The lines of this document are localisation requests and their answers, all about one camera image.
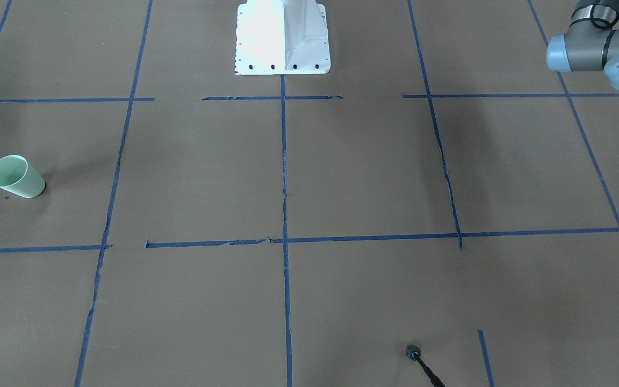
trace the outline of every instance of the gray robot arm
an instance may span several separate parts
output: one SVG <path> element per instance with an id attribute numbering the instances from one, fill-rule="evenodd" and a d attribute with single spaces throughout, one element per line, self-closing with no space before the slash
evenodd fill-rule
<path id="1" fill-rule="evenodd" d="M 601 71 L 619 90 L 619 0 L 579 0 L 567 33 L 551 39 L 546 62 L 555 71 Z"/>

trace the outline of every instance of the cup rim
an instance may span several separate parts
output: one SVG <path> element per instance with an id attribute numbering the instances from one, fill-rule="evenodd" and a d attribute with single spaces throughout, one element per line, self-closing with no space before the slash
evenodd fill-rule
<path id="1" fill-rule="evenodd" d="M 7 159 L 8 157 L 16 157 L 19 160 L 22 160 L 25 162 L 25 172 L 23 173 L 23 175 L 20 177 L 20 179 L 17 179 L 17 181 L 15 181 L 14 183 L 8 184 L 8 185 L 0 185 L 0 188 L 8 188 L 12 185 L 18 184 L 20 181 L 22 181 L 22 179 L 25 177 L 25 175 L 27 175 L 27 170 L 30 168 L 30 164 L 29 162 L 25 159 L 25 157 L 22 157 L 20 155 L 17 154 L 10 154 L 8 156 L 4 156 L 0 159 L 0 161 L 2 161 L 3 159 Z"/>

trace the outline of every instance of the cup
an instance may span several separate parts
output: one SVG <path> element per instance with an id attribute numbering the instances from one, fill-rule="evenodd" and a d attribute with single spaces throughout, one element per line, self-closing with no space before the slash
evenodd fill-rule
<path id="1" fill-rule="evenodd" d="M 24 198 L 34 198 L 45 190 L 45 179 L 25 157 L 12 154 L 0 159 L 0 188 Z"/>

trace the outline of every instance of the plastic cup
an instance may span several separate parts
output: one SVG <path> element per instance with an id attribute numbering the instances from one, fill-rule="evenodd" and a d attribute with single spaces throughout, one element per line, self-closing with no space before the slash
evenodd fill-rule
<path id="1" fill-rule="evenodd" d="M 0 188 L 24 198 L 34 198 L 45 190 L 45 179 L 25 157 L 12 154 L 0 159 Z"/>

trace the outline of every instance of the white mounting plate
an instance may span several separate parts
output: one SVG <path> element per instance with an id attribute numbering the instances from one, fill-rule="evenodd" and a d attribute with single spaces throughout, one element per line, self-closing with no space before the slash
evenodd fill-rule
<path id="1" fill-rule="evenodd" d="M 316 12 L 308 0 L 296 0 L 307 12 Z M 241 75 L 326 74 L 331 69 L 326 7 L 316 4 L 320 15 L 298 15 L 285 7 L 238 7 L 235 68 Z M 316 28 L 307 22 L 321 16 Z"/>

